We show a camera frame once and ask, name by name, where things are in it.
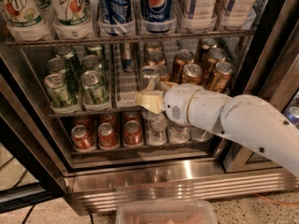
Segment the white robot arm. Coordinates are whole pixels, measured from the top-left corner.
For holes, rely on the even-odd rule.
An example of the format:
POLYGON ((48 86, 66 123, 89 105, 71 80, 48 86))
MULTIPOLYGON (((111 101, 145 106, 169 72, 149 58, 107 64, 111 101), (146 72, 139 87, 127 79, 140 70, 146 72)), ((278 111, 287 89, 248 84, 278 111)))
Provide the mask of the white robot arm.
POLYGON ((230 97, 190 83, 168 91, 138 91, 136 102, 173 122, 238 143, 299 176, 299 130, 265 100, 230 97))

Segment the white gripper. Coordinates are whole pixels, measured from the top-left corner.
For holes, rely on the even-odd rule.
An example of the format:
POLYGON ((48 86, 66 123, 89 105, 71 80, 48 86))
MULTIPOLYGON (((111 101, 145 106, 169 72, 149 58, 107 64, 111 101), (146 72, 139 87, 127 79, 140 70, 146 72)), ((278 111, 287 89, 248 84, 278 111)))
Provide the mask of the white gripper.
POLYGON ((203 89, 202 86, 191 83, 160 82, 161 90, 166 91, 137 91, 136 102, 148 111, 159 114, 165 111, 173 122, 188 126, 188 109, 193 96, 203 89))

